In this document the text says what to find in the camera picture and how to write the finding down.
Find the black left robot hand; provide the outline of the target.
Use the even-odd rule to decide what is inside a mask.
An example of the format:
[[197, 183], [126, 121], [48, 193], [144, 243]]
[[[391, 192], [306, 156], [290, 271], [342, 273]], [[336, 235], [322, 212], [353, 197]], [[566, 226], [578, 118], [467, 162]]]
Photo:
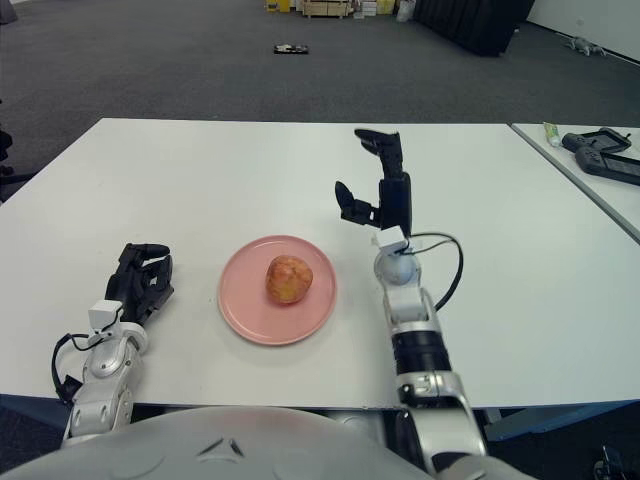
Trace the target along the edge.
[[128, 243], [118, 262], [107, 283], [105, 299], [122, 303], [123, 322], [143, 326], [174, 292], [170, 248], [160, 244]]

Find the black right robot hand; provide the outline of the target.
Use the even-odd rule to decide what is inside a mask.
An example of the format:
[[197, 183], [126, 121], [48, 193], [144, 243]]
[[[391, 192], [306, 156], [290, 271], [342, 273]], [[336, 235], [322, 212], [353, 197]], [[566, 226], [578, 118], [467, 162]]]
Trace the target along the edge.
[[412, 192], [410, 175], [403, 169], [403, 152], [398, 133], [387, 134], [370, 129], [355, 129], [362, 147], [378, 157], [383, 177], [378, 183], [379, 205], [356, 199], [345, 184], [335, 182], [335, 196], [343, 220], [369, 225], [380, 230], [399, 226], [411, 235]]

